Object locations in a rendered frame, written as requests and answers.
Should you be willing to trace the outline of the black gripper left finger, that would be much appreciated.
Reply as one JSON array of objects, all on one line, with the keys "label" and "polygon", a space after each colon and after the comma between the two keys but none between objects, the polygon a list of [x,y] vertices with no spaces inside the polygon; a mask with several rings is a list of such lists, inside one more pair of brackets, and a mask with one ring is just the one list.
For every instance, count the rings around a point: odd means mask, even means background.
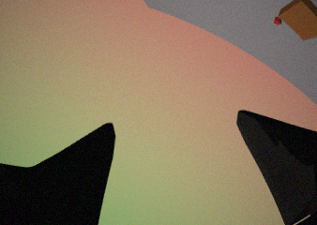
[{"label": "black gripper left finger", "polygon": [[106,122],[37,166],[0,163],[0,196],[27,205],[46,225],[98,225],[114,143]]}]

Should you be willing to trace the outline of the small red block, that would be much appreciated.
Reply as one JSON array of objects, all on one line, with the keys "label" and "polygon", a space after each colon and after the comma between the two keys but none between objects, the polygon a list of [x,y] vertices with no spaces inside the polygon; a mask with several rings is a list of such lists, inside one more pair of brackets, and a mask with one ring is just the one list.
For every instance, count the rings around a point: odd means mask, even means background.
[{"label": "small red block", "polygon": [[277,16],[276,16],[276,19],[275,19],[275,21],[273,22],[273,23],[275,23],[276,25],[279,25],[279,23],[280,23],[280,21],[279,21],[280,19],[279,18],[277,18]]}]

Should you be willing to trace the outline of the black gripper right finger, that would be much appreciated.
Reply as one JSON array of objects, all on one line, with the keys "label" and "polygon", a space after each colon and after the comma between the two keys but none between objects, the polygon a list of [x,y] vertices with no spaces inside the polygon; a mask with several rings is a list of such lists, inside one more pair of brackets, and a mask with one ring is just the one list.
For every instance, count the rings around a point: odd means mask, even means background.
[{"label": "black gripper right finger", "polygon": [[284,225],[308,217],[317,196],[317,131],[247,110],[238,111],[237,125]]}]

